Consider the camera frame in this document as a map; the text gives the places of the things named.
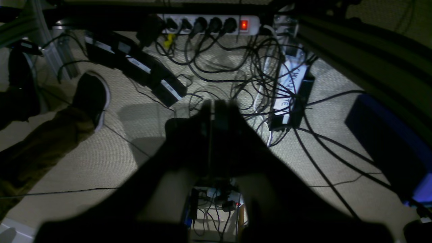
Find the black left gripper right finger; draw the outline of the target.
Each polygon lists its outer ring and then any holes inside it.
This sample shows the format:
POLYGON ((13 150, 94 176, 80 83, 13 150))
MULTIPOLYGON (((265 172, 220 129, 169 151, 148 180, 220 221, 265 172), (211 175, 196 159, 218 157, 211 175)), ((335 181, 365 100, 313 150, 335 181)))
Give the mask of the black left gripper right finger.
POLYGON ((348 216, 275 156, 236 104, 215 101, 212 169, 234 178, 249 222, 241 243, 392 243, 386 226, 348 216))

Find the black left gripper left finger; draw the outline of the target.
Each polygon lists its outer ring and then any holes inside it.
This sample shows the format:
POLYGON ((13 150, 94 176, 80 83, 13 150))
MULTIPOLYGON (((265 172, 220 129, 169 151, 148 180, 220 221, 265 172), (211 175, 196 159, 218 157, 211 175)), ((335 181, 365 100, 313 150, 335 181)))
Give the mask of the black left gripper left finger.
POLYGON ((180 123, 119 189, 78 216, 44 223, 36 243, 186 243, 185 203, 206 172, 211 102, 180 123))

